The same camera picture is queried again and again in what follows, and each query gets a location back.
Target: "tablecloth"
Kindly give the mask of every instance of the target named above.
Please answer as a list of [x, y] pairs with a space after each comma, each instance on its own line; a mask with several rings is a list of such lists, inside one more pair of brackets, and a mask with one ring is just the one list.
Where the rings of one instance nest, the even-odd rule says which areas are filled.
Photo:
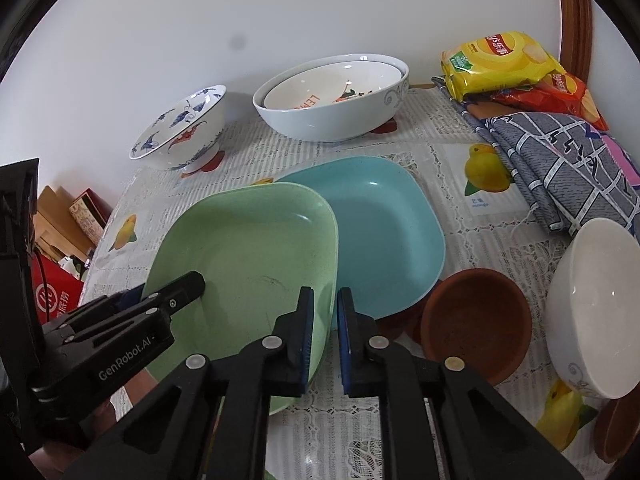
[[[465, 195], [462, 167], [469, 146], [482, 141], [437, 89], [409, 90], [395, 118], [381, 131], [387, 133], [340, 144], [301, 142], [276, 134], [252, 114], [223, 132], [225, 155], [214, 171], [183, 178], [176, 172], [140, 168], [111, 215], [82, 300], [143, 283], [169, 227], [206, 196], [334, 158], [384, 156], [414, 176], [436, 212], [446, 239], [442, 278], [469, 267], [489, 267], [509, 276], [526, 296], [533, 320], [529, 351], [497, 390], [535, 424], [557, 379], [542, 322], [546, 291], [568, 235], [545, 232], [515, 185], [500, 194]], [[117, 231], [132, 215], [136, 241], [113, 250]], [[406, 335], [400, 341], [420, 354]], [[334, 334], [308, 393], [270, 417], [266, 468], [278, 480], [382, 478], [377, 400], [343, 395], [339, 372]], [[119, 415], [130, 407], [124, 390], [112, 401]], [[597, 410], [602, 406], [594, 399], [585, 403]], [[600, 480], [609, 465], [593, 451], [593, 425], [591, 421], [578, 431], [564, 455], [585, 478]]]

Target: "blue plate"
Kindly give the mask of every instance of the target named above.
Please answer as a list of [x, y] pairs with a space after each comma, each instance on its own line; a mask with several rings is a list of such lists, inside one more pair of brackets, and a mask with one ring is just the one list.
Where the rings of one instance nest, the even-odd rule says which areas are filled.
[[337, 286], [351, 287], [356, 311], [375, 319], [396, 314], [440, 277], [442, 228], [414, 178], [396, 163], [352, 156], [278, 181], [310, 187], [331, 205], [338, 221]]

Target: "white circular logo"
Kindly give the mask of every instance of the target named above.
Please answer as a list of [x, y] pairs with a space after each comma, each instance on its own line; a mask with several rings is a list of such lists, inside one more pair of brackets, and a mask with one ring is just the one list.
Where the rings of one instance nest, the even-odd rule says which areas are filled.
[[[49, 296], [49, 313], [51, 314], [58, 308], [58, 294], [56, 289], [49, 285], [49, 283], [47, 283], [47, 291]], [[38, 288], [36, 289], [36, 304], [41, 311], [45, 313], [47, 312], [47, 300], [44, 297], [43, 283], [38, 285]]]

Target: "green plate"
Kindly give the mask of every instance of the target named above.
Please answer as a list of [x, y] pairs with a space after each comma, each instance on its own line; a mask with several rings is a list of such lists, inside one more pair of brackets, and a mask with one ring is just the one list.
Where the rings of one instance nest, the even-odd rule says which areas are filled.
[[[204, 295], [172, 316], [174, 344], [148, 367], [161, 380], [189, 355], [219, 359], [269, 335], [292, 312], [301, 286], [315, 293], [310, 378], [331, 329], [338, 267], [338, 225], [329, 204], [287, 182], [212, 195], [169, 229], [143, 297], [189, 270], [206, 280]], [[271, 413], [293, 399], [273, 397]]]

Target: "yellow chip bag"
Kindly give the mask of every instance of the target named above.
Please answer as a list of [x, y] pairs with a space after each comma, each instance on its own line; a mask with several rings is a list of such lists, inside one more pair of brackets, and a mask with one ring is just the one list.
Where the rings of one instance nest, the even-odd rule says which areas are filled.
[[564, 68], [540, 44], [522, 32], [503, 32], [464, 43], [442, 53], [449, 93], [458, 101], [466, 94], [535, 85]]

